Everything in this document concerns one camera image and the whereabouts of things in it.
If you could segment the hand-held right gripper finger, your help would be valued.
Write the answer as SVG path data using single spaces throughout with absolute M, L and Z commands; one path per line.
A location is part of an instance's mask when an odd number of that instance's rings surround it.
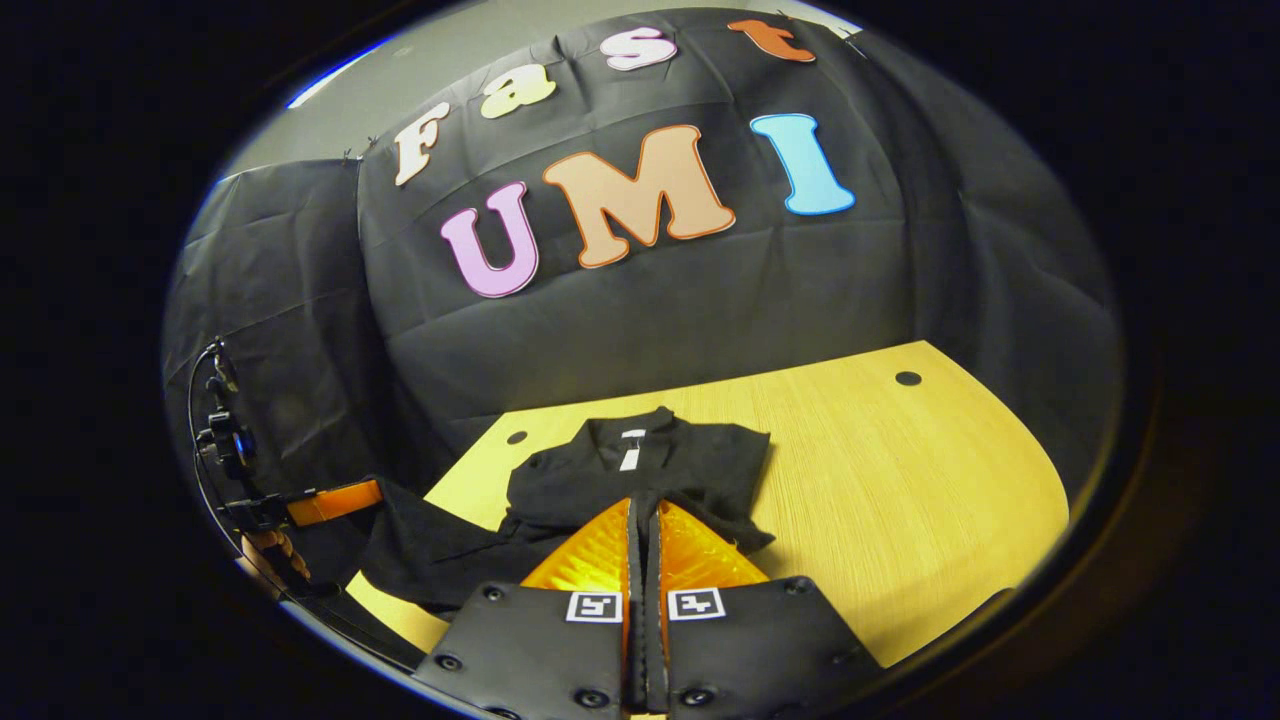
M 521 582 L 486 582 L 413 671 L 476 714 L 626 717 L 643 655 L 640 538 L 630 498 Z
M 812 578 L 769 578 L 668 500 L 648 532 L 646 694 L 660 712 L 822 717 L 883 675 Z

